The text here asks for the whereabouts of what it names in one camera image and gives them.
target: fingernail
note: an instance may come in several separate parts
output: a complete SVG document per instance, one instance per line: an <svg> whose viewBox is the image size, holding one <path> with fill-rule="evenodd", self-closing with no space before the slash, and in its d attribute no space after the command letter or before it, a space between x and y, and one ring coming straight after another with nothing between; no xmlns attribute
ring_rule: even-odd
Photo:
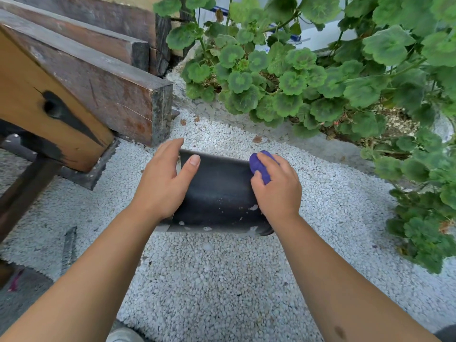
<svg viewBox="0 0 456 342"><path fill-rule="evenodd" d="M191 164L192 166L197 167L198 164L200 163L200 161L201 161L200 156L198 156L198 155L191 155L191 157L190 157L190 164Z"/></svg>

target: dark wooden leg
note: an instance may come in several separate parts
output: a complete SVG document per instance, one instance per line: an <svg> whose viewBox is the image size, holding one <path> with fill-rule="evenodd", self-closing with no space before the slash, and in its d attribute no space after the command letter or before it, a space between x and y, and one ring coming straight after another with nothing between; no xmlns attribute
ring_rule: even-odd
<svg viewBox="0 0 456 342"><path fill-rule="evenodd" d="M19 222L61 167L62 164L55 160L38 156L0 197L0 242Z"/></svg>

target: white shoe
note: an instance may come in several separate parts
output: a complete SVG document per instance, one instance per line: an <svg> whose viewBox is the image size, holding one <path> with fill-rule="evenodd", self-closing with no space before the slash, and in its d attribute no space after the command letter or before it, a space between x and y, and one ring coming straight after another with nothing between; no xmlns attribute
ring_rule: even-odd
<svg viewBox="0 0 456 342"><path fill-rule="evenodd" d="M106 342L144 342L144 340L133 330L120 328L109 334Z"/></svg>

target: purple cloth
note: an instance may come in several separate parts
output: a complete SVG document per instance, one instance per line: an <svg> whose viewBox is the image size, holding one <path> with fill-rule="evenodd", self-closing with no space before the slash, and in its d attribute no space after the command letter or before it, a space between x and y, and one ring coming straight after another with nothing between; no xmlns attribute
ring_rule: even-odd
<svg viewBox="0 0 456 342"><path fill-rule="evenodd" d="M276 161L274 159L274 157L272 157L272 155L269 152L267 152L266 150L262 150L261 152L263 154L265 154L266 156L269 156L270 158L272 158L274 161ZM250 163L250 170L252 171L252 173L255 174L256 171L259 171L261 173L261 177L263 178L263 183L265 185L270 183L271 176L269 175L268 171L266 170L266 167L264 166L264 164L261 163L260 160L258 159L257 154L256 153L252 154L248 161Z"/></svg>

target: foliage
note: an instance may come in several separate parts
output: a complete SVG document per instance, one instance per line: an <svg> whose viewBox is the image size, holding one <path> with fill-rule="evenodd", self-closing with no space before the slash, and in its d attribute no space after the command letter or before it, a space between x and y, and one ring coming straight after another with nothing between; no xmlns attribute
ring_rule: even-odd
<svg viewBox="0 0 456 342"><path fill-rule="evenodd" d="M277 127L293 123L293 134L308 138L331 129L362 144L361 156L395 189L397 217L387 229L402 238L401 254L439 273L456 255L446 226L456 220L456 137L433 132L438 113L456 125L455 0L258 0L231 2L226 21L197 25L198 8L215 0L162 0L160 16L180 11L193 16L169 33L171 49L200 43L182 71L188 97L218 98L231 114ZM341 34L316 55L288 40L300 34L300 18L318 30L343 11ZM345 31L357 38L342 40ZM269 52L259 45L268 45ZM419 123L410 134L385 135L384 108L402 108ZM399 182L417 187L404 190Z"/></svg>

